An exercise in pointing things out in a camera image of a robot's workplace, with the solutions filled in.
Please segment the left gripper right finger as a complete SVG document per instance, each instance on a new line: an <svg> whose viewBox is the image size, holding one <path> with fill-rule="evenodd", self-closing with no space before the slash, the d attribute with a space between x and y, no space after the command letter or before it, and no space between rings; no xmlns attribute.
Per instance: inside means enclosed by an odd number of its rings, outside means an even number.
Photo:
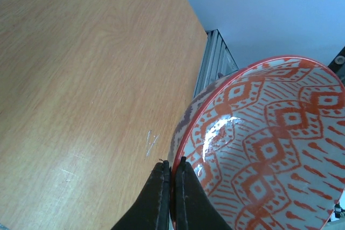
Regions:
<svg viewBox="0 0 345 230"><path fill-rule="evenodd" d="M191 164L182 157L174 178L174 229L230 229L203 190Z"/></svg>

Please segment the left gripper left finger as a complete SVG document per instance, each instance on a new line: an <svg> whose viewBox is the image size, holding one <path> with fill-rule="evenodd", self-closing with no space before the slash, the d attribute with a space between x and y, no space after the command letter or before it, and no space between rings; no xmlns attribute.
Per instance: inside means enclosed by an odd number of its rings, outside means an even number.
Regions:
<svg viewBox="0 0 345 230"><path fill-rule="evenodd" d="M168 229L170 166L156 163L136 201L112 229Z"/></svg>

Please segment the red patterned small dish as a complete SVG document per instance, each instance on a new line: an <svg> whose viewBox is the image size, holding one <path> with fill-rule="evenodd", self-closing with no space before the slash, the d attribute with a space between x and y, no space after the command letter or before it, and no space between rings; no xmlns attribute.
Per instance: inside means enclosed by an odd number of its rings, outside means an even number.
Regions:
<svg viewBox="0 0 345 230"><path fill-rule="evenodd" d="M173 172L182 157L232 229L321 229L344 190L344 85L304 57L224 76L180 120Z"/></svg>

